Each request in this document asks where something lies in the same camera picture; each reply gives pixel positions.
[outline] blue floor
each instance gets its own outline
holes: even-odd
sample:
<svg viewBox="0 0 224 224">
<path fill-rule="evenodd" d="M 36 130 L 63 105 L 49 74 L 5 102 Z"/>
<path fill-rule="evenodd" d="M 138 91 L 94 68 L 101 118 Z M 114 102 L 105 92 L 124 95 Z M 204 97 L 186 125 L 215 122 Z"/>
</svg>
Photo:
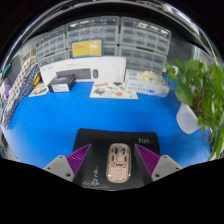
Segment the blue floor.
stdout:
<svg viewBox="0 0 224 224">
<path fill-rule="evenodd" d="M 93 83 L 76 83 L 69 93 L 26 96 L 18 105 L 8 130 L 3 133 L 18 159 L 44 168 L 58 155 L 72 152 L 77 131 L 155 132 L 161 155 L 180 166 L 206 162 L 207 131 L 191 135 L 181 131 L 175 93 L 166 98 L 138 94 L 138 100 L 90 98 Z"/>
</svg>

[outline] gray shelf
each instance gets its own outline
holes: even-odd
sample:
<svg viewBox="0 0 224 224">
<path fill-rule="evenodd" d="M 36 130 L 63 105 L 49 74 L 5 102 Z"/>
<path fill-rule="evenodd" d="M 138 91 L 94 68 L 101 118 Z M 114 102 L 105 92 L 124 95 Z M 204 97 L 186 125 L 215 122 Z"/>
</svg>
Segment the gray shelf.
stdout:
<svg viewBox="0 0 224 224">
<path fill-rule="evenodd" d="M 66 26 L 60 26 L 46 34 L 36 43 L 37 58 L 43 58 L 52 53 L 66 49 Z"/>
<path fill-rule="evenodd" d="M 104 45 L 103 46 L 103 56 L 118 56 L 117 45 Z M 72 58 L 72 50 L 68 50 L 68 58 Z"/>
<path fill-rule="evenodd" d="M 166 56 L 137 48 L 120 46 L 118 55 L 127 59 L 126 68 L 136 71 L 154 71 L 162 74 Z"/>
<path fill-rule="evenodd" d="M 48 57 L 44 57 L 38 60 L 38 64 L 39 64 L 39 67 L 42 67 L 44 65 L 51 64 L 56 61 L 65 60 L 65 59 L 68 59 L 68 54 L 66 50 L 54 53 Z"/>
<path fill-rule="evenodd" d="M 118 44 L 120 17 L 101 16 L 77 20 L 67 24 L 67 48 L 72 42 L 103 39 L 104 44 Z"/>
<path fill-rule="evenodd" d="M 168 54 L 171 32 L 153 23 L 130 17 L 121 18 L 120 45 Z"/>
</svg>

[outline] card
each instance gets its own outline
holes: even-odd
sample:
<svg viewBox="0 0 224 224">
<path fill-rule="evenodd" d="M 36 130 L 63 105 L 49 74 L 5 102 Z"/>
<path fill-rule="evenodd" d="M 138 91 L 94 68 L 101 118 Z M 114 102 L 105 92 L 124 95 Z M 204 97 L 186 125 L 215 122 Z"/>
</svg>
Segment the card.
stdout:
<svg viewBox="0 0 224 224">
<path fill-rule="evenodd" d="M 137 100 L 135 92 L 125 91 L 125 83 L 95 82 L 91 90 L 90 98 L 112 98 Z"/>
<path fill-rule="evenodd" d="M 72 43 L 72 58 L 102 56 L 103 40 L 87 40 Z"/>
<path fill-rule="evenodd" d="M 47 85 L 45 85 L 44 83 L 41 83 L 35 87 L 35 89 L 31 92 L 29 97 L 42 96 L 42 95 L 45 95 L 48 91 L 49 91 L 49 89 L 48 89 Z"/>
</svg>

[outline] small container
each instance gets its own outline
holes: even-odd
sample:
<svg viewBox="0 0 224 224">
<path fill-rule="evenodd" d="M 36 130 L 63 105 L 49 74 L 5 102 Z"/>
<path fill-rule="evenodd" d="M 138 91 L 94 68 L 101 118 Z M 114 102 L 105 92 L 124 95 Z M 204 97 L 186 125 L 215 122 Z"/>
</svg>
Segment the small container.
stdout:
<svg viewBox="0 0 224 224">
<path fill-rule="evenodd" d="M 54 77 L 48 84 L 48 89 L 50 92 L 70 92 L 75 83 L 75 75 Z"/>
</svg>

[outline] paper sheet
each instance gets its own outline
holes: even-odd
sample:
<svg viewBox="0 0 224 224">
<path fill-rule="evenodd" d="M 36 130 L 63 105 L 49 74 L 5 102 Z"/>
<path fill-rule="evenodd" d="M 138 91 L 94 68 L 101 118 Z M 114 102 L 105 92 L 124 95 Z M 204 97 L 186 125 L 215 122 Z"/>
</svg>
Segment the paper sheet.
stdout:
<svg viewBox="0 0 224 224">
<path fill-rule="evenodd" d="M 41 83 L 35 87 L 35 89 L 31 92 L 29 97 L 42 96 L 45 95 L 48 91 L 49 91 L 48 87 L 45 84 Z"/>
<path fill-rule="evenodd" d="M 137 100 L 135 92 L 125 91 L 125 83 L 95 82 L 90 94 L 91 98 L 112 98 Z"/>
</svg>

